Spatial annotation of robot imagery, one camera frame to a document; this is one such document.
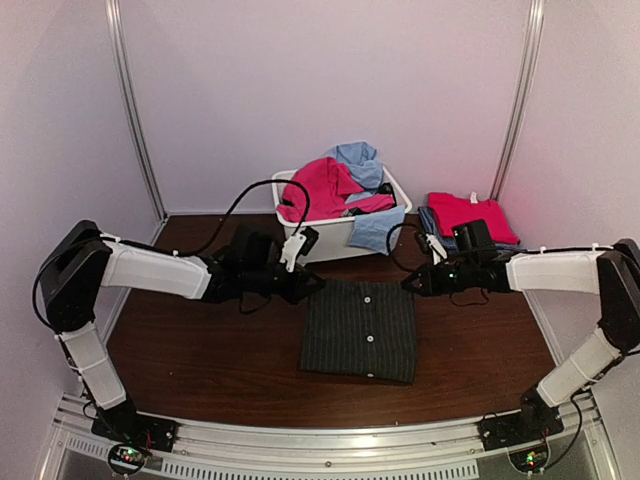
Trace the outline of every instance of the white plastic basket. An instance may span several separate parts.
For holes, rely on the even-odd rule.
[[[396,179],[393,178],[387,167],[382,167],[384,170],[383,182],[390,182],[393,185],[393,190],[396,195],[396,201],[398,205],[405,206],[405,213],[411,211],[411,200],[404,193],[404,190],[398,185]],[[273,180],[291,180],[297,170],[285,170],[282,172],[274,173],[271,177]],[[273,202],[276,206],[280,205],[282,200],[282,192],[286,185],[281,183],[272,184],[273,190]],[[287,238],[293,233],[297,227],[297,222],[288,222],[285,220],[280,212],[276,210],[278,221],[284,227],[284,234]],[[339,258],[359,257],[361,255],[371,255],[376,253],[366,248],[350,247],[348,245],[349,238],[353,232],[354,217],[343,218],[330,218],[327,220],[315,220],[310,222],[304,222],[302,228],[313,227],[319,234],[318,242],[314,245],[308,255],[299,257],[298,262],[300,264],[312,263],[312,262],[325,262],[327,260],[337,260]],[[398,236],[392,243],[391,248],[395,248]]]

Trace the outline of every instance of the folded pink shirt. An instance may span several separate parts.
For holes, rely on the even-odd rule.
[[[453,236],[453,227],[474,220],[484,220],[494,242],[517,245],[518,236],[513,233],[502,208],[495,200],[471,203],[450,193],[430,193],[429,207],[435,214],[438,229],[443,237]]]
[[[311,207],[307,220],[340,218],[351,208],[364,212],[379,212],[394,206],[391,195],[374,195],[357,202],[346,203],[349,195],[363,192],[349,173],[349,168],[338,163],[335,158],[326,157],[306,164],[296,172],[291,180],[300,182],[309,192]],[[287,185],[282,192],[282,203],[278,211],[289,222],[298,222],[305,209],[305,195],[295,185]]]

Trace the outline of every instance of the white wall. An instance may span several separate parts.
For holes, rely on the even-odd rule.
[[[502,204],[529,246],[640,241],[640,4],[548,2],[538,69]],[[597,298],[537,294],[564,354]],[[638,478],[640,358],[595,388],[623,476]]]
[[[41,262],[76,221],[149,240],[156,228],[133,152],[104,3],[0,6],[0,478],[33,478],[63,390],[62,351],[31,311]],[[118,292],[97,308],[104,325]]]
[[[139,0],[122,17],[170,212],[224,211],[249,183],[338,143],[379,149],[414,204],[488,195],[526,0]],[[240,210],[273,211],[264,188]]]

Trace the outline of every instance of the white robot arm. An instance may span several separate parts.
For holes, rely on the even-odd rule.
[[[264,298],[279,295],[295,304],[324,286],[324,280],[296,264],[317,238],[310,228],[295,233],[278,258],[277,242],[267,232],[240,225],[230,244],[214,254],[180,256],[102,233],[91,221],[79,222],[37,276],[46,319],[36,312],[56,333],[70,367],[95,403],[100,418],[94,433],[135,443],[149,432],[153,448],[165,451],[171,451],[175,433],[175,422],[139,415],[127,395],[93,322],[101,287],[150,290],[209,303],[253,292]]]
[[[521,398],[521,411],[485,419],[479,432],[485,449],[509,447],[541,432],[558,433],[558,405],[599,380],[640,344],[640,250],[632,240],[614,245],[536,252],[498,252],[484,221],[454,228],[458,254],[427,263],[403,282],[421,296],[480,287],[495,292],[563,290],[600,296],[594,332]]]

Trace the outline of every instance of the dark striped shirt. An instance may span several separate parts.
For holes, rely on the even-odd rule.
[[[327,280],[309,297],[300,368],[412,383],[413,295],[397,283]]]

